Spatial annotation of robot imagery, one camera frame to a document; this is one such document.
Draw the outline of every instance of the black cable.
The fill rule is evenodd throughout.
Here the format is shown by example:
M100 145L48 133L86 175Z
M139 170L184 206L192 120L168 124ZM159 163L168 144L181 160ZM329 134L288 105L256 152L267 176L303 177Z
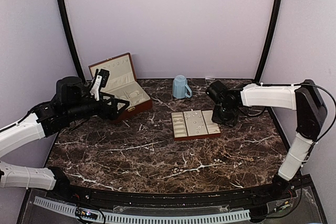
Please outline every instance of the black cable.
M1 129L0 130L0 133L1 132L4 132L4 131L7 131L7 130L9 130L10 128L12 128L12 127L14 127L14 126L16 126L16 125L18 125L18 124L20 124L20 123L22 123L22 121L24 120L24 119L26 119L38 106L41 106L41 105L43 105L43 104L47 104L47 103L49 103L49 102L42 102L42 103L39 103L38 105L36 105L36 106L34 106L34 107L32 107L28 112L27 112L27 114L23 117L23 118L21 118L19 121L17 121L17 123L13 123L13 124L11 124L11 125L9 125L9 126L7 126L7 127L5 127L5 128L3 128L3 129Z
M79 124L77 124L77 125L74 126L73 128L69 129L69 132L78 129L79 127L83 126L83 124L87 123L89 120L90 120L90 119L85 119L84 121L80 122Z
M60 196L59 194L57 194L57 193L55 193L55 192L52 192L53 194L55 194L55 195L57 195L58 197L61 197L62 199L64 199L66 202L70 202L70 203L75 203L76 204L76 206L79 208L79 204L84 204L84 205L87 205L88 207L90 207L90 208L92 208L92 209L94 209L94 210L97 210L97 211L99 211L100 212L100 214L102 215L102 217L103 217L103 224L106 224L106 216L104 215L104 213L98 208L98 207L95 207L95 206L93 206L93 205L91 205L91 204L89 204L89 203L85 203L85 202L77 202L77 201L74 201L74 200L69 200L69 199L67 199L67 198L65 198L65 197L63 197L63 196Z
M58 9L59 9L59 13L61 16L62 24L63 24L64 33L67 38L69 50L71 53L72 61L74 62L73 64L75 65L75 69L76 69L78 77L82 79L82 82L85 82L85 76L84 76L80 61L79 61L78 54L77 54L74 37L72 36L72 32L71 32L71 27L70 27L68 14L67 14L65 0L57 0L57 3L58 3Z
M266 35L266 39L265 39L263 52L261 53L258 69L257 69L256 75L254 77L255 82L259 82L260 79L261 79L261 76L263 75L263 71L264 71L264 68L265 68L265 65L266 65L267 57L268 57L268 54L269 54L269 50L270 50L270 47L271 47L271 44L272 44L274 31L275 31L276 24L277 24L277 19L278 19L279 10L280 10L280 4L281 4L281 0L274 0L271 19L269 21L269 26L268 26L268 30L267 30L267 35Z
M241 108L238 108L238 109L241 111L241 113L243 115L245 115L245 116L247 116L249 118L256 118L258 116L261 116L266 111L266 107L264 107L264 109L260 113L257 113L257 114L254 114L254 115L250 115L250 114L244 112Z

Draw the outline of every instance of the white cable tray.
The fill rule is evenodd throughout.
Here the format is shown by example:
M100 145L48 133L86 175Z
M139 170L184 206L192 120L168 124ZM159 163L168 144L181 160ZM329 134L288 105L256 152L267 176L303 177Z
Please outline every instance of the white cable tray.
M57 202L51 199L45 199L36 196L34 205L49 209L59 214L77 218L75 216L76 205L69 203ZM98 219L95 223L103 223L103 217L99 211L93 209L92 213L98 215ZM216 215L201 215L201 216L178 216L178 217L154 217L154 216L135 216L135 215L121 215L111 212L105 212L102 210L106 217L106 224L223 224L223 223L235 223L238 221L250 220L249 210L242 210L237 212L228 212L225 214ZM91 220L90 218L82 217L82 219Z

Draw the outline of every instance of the black frame pole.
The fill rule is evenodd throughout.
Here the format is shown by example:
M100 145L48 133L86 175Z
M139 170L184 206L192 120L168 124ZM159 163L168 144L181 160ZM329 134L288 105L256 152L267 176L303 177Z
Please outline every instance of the black frame pole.
M267 36L266 36L263 52L261 53L257 73L256 73L256 76L254 77L255 82L259 82L261 80L261 76L263 75L263 71L264 71L267 57L269 54L269 49L272 44L275 26L277 24L277 19L278 19L279 10L280 10L280 3L281 3L281 0L274 0L271 19L270 19L269 26L268 26L268 31L267 31Z
M68 14L67 14L67 10L66 10L66 7L65 7L65 1L64 0L57 0L57 2L58 2L59 13L61 15L61 19L62 19L62 23L63 23L64 33L65 33L65 36L67 37L67 42L68 42L68 46L69 46L69 49L70 49L72 61L74 62L73 64L75 65L75 69L76 69L78 77L80 79L82 79L83 82L85 82L83 69L82 69L82 67L80 65L80 62L79 62L74 38L72 37L72 32L71 32L71 28L70 28Z

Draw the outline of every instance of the box lid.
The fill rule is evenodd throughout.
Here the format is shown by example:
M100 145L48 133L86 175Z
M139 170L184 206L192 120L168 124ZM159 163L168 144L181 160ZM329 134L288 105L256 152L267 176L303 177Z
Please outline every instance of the box lid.
M89 69L92 77L95 75L96 69L106 69L110 71L107 85L101 89L102 92L108 92L136 81L132 57L129 52L90 65Z

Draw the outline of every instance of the mug handle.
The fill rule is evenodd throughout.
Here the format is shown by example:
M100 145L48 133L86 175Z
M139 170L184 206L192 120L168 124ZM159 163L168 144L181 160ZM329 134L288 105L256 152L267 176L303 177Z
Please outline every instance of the mug handle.
M185 96L190 98L193 95L193 92L189 88L188 84L186 84L185 87L187 88L187 91L189 91L189 94L188 94L188 92L185 92Z

